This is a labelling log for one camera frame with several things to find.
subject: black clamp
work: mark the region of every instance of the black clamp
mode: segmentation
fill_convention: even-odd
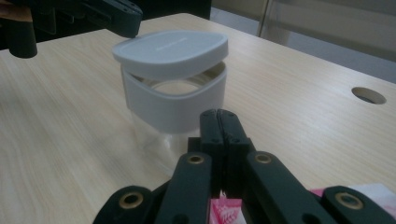
[[[276,156],[256,151],[234,113],[209,110],[200,119],[201,137],[189,139],[171,180],[154,191],[120,189],[93,223],[205,224],[221,193],[242,199],[247,223],[396,223],[354,189],[310,193]]]
[[[99,27],[123,36],[136,37],[143,12],[129,0],[8,0],[32,9],[33,21],[0,19],[9,52],[19,58],[37,55],[35,30],[56,34],[56,11],[70,23],[86,17]]]

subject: wooden table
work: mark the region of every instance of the wooden table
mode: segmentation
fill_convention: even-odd
[[[229,37],[224,108],[305,187],[396,191],[396,85],[187,14],[143,21],[140,34],[169,29]],[[29,60],[0,52],[0,223],[90,223],[116,190],[169,179],[132,138],[111,54],[122,40],[103,30],[40,43]]]

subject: white container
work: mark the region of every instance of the white container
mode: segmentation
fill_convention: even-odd
[[[153,129],[158,133],[154,137],[157,140],[167,136],[165,139],[182,141],[184,146],[173,150],[185,153],[186,134],[199,128],[200,114],[222,107],[227,75],[222,60],[227,54],[226,35],[198,31],[164,31],[116,45],[113,55],[121,64],[127,106],[144,121],[137,123],[150,126],[139,127],[143,136],[139,134],[138,140],[146,138],[147,133],[151,138],[148,144],[153,145],[153,131],[145,131]],[[145,151],[166,152],[173,145],[168,140],[158,140],[155,149],[145,143],[140,146]]]

